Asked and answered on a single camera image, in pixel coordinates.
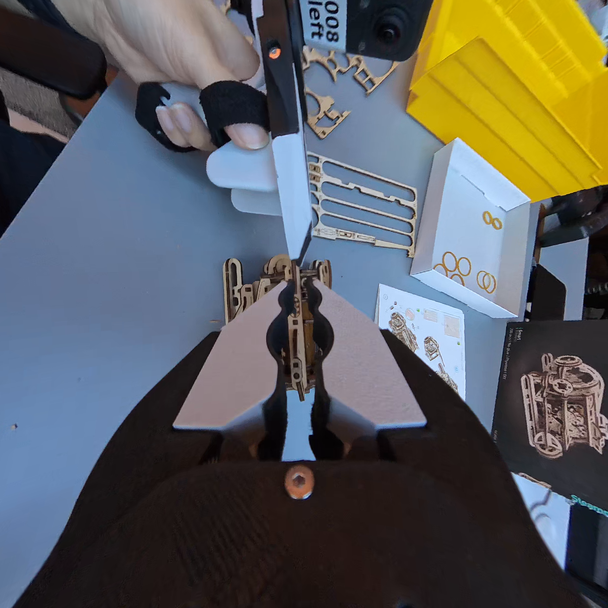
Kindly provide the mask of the person's left hand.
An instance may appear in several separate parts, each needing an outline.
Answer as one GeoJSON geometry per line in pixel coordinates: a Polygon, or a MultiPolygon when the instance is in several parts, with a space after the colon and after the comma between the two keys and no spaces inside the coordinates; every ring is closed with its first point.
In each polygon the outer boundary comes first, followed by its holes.
{"type": "MultiPolygon", "coordinates": [[[[137,84],[177,83],[199,91],[217,82],[247,82],[259,56],[215,1],[45,1],[49,14],[96,42],[137,84]]],[[[192,105],[163,102],[151,119],[153,137],[169,150],[212,151],[209,129],[192,105]]],[[[225,133],[245,150],[265,148],[268,132],[254,123],[225,133]]]]}

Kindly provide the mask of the slotted wooden parts sheet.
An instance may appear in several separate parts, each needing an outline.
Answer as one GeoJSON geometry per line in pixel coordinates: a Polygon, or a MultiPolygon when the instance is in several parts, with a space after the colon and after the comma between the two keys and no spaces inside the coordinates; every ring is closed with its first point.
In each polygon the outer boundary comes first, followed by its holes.
{"type": "Polygon", "coordinates": [[[414,256],[415,187],[312,151],[307,160],[315,237],[414,256]]]}

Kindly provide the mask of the stack of yellow plastic bins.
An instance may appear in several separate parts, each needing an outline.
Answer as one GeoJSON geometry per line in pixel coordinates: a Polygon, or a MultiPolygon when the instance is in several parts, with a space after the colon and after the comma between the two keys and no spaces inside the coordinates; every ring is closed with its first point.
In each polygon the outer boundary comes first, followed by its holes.
{"type": "Polygon", "coordinates": [[[605,186],[606,55],[576,1],[434,1],[407,112],[532,202],[605,186]]]}

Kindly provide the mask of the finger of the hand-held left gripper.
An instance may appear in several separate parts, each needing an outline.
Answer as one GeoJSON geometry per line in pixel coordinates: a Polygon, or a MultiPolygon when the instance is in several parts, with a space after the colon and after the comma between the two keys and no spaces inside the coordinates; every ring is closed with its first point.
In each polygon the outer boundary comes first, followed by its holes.
{"type": "Polygon", "coordinates": [[[301,263],[312,238],[313,210],[303,133],[301,69],[293,63],[292,70],[295,98],[289,108],[294,110],[297,131],[282,135],[272,132],[272,153],[288,254],[293,262],[301,263]]]}

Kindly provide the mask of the black flat panel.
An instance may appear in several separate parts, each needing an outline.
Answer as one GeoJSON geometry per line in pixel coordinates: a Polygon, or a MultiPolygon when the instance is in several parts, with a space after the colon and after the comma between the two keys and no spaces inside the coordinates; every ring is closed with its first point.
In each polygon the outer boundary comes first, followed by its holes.
{"type": "Polygon", "coordinates": [[[566,294],[566,285],[555,275],[541,264],[533,265],[523,319],[527,322],[564,320],[566,294]]]}

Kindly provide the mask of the black flat box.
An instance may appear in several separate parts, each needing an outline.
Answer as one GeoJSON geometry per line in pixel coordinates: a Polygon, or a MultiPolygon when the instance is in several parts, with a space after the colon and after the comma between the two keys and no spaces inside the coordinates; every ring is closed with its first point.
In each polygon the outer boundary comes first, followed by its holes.
{"type": "Polygon", "coordinates": [[[586,503],[571,507],[565,571],[583,595],[607,607],[607,516],[586,503]]]}

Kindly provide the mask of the illustrated instruction booklet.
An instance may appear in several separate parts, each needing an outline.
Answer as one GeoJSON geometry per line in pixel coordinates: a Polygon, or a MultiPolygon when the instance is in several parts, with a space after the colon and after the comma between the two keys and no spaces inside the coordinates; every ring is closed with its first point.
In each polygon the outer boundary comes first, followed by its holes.
{"type": "Polygon", "coordinates": [[[466,399],[462,310],[379,284],[375,322],[390,331],[466,399]]]}

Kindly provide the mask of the dark metal equipment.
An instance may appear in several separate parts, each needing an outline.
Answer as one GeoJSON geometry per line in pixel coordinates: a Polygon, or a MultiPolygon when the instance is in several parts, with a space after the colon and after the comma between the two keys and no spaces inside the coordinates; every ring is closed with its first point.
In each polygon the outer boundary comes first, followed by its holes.
{"type": "Polygon", "coordinates": [[[607,186],[541,206],[533,265],[566,285],[564,320],[607,318],[607,186]]]}

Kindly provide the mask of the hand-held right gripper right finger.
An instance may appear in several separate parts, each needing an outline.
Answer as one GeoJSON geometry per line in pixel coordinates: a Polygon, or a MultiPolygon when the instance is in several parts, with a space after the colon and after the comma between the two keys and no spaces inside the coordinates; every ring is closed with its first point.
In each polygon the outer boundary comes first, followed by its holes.
{"type": "Polygon", "coordinates": [[[379,327],[319,279],[307,279],[307,293],[316,347],[309,436],[315,458],[341,459],[358,439],[426,426],[379,327]]]}

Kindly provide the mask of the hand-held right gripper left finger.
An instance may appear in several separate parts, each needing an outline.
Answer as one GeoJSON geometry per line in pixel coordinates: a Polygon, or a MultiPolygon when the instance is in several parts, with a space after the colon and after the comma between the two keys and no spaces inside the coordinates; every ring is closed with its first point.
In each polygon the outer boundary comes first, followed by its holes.
{"type": "Polygon", "coordinates": [[[285,363],[295,283],[282,281],[228,323],[173,427],[219,432],[254,458],[280,459],[287,427],[285,363]]]}

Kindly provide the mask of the black model kit box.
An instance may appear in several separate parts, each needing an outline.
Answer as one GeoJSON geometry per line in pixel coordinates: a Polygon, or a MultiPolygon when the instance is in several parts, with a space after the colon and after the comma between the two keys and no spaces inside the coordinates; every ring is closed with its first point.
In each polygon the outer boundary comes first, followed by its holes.
{"type": "Polygon", "coordinates": [[[511,472],[607,511],[607,320],[508,323],[492,436],[511,472]]]}

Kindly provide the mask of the wooden mechanical model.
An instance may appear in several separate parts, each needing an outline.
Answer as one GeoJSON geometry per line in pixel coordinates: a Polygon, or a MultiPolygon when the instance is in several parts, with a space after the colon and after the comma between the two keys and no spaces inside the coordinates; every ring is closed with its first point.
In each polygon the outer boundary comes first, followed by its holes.
{"type": "MultiPolygon", "coordinates": [[[[223,265],[224,317],[225,323],[269,293],[282,281],[292,279],[293,264],[286,254],[272,257],[263,267],[258,280],[245,283],[241,262],[227,259],[223,265]]],[[[313,260],[308,268],[295,271],[299,287],[295,291],[295,311],[289,316],[289,345],[282,350],[286,389],[296,391],[300,401],[315,388],[315,361],[319,348],[313,339],[313,314],[309,309],[307,278],[317,278],[326,287],[331,287],[332,272],[329,260],[313,260]]]]}

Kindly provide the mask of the openwork wooden sheet offcut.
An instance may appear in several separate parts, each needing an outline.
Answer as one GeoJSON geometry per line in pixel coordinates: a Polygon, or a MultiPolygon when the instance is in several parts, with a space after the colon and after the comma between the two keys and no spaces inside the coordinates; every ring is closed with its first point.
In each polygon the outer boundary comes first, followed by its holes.
{"type": "Polygon", "coordinates": [[[383,73],[375,74],[370,69],[363,55],[344,54],[346,63],[341,64],[336,58],[336,52],[320,51],[313,47],[304,46],[302,50],[302,69],[305,71],[313,64],[320,65],[336,83],[339,75],[352,72],[354,80],[370,96],[401,64],[392,61],[390,67],[383,73]]]}
{"type": "Polygon", "coordinates": [[[307,124],[316,137],[326,139],[350,114],[334,108],[335,100],[329,95],[320,95],[306,87],[305,95],[315,103],[315,110],[307,110],[307,124]]]}

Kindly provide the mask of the white cardboard box tray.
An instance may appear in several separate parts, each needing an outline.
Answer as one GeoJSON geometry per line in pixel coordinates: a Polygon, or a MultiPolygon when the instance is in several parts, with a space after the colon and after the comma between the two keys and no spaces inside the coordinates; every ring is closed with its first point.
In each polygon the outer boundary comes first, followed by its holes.
{"type": "Polygon", "coordinates": [[[496,319],[519,315],[530,199],[459,138],[434,154],[410,274],[496,319]]]}

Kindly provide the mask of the white printed leaflet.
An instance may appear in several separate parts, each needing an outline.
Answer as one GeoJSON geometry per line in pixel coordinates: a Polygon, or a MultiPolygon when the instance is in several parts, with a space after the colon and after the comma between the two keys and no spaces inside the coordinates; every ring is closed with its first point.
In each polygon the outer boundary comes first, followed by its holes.
{"type": "Polygon", "coordinates": [[[577,501],[566,499],[520,475],[513,474],[513,479],[537,531],[558,565],[565,569],[570,511],[577,501]]]}

